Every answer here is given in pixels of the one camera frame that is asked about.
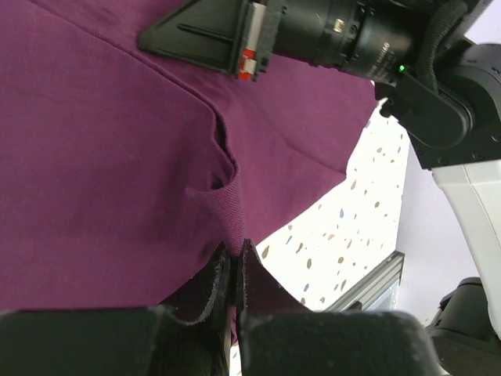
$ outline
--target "white floor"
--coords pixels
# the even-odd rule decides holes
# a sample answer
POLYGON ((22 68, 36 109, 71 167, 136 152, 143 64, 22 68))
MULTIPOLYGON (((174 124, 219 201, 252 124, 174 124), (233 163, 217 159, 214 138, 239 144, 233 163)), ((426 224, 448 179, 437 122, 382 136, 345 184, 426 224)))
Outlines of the white floor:
POLYGON ((395 250, 408 153, 401 127, 375 111, 347 180, 258 245, 265 267, 308 308, 325 309, 395 250))

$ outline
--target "white wall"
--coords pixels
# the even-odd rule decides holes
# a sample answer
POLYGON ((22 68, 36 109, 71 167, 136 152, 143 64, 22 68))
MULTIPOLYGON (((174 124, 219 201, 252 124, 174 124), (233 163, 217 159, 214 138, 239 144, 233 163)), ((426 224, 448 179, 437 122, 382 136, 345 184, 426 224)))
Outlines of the white wall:
MULTIPOLYGON (((467 36, 477 43, 501 43, 501 0, 495 0, 467 36)), ((444 295, 466 277, 478 275, 460 226, 444 194, 411 151, 397 249, 406 254, 398 308, 422 322, 444 295)))

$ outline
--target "red marking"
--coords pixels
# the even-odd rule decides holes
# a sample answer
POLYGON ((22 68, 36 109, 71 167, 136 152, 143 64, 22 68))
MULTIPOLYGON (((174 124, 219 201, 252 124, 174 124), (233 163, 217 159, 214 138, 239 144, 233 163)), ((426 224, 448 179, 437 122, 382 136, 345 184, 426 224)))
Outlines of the red marking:
POLYGON ((243 68, 245 67, 245 60, 253 59, 255 57, 256 57, 255 51, 251 51, 249 49, 245 49, 243 51, 242 60, 240 61, 240 72, 238 74, 238 78, 240 78, 241 80, 246 80, 246 81, 249 81, 252 79, 252 74, 244 72, 243 68))

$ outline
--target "screw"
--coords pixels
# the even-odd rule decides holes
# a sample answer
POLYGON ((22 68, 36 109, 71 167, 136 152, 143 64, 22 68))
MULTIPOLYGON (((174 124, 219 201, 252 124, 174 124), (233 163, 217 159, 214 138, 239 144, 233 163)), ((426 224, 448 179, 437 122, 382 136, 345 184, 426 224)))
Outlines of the screw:
POLYGON ((473 159, 475 159, 476 161, 483 161, 485 159, 485 155, 482 153, 474 153, 473 159))

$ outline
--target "purple fabric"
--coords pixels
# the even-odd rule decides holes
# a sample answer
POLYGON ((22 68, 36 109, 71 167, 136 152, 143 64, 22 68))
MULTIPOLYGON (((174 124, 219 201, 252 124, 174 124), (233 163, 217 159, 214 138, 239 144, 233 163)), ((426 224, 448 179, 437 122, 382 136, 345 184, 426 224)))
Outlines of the purple fabric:
POLYGON ((0 309, 157 303, 344 179, 372 85, 139 52, 180 2, 0 2, 0 309))

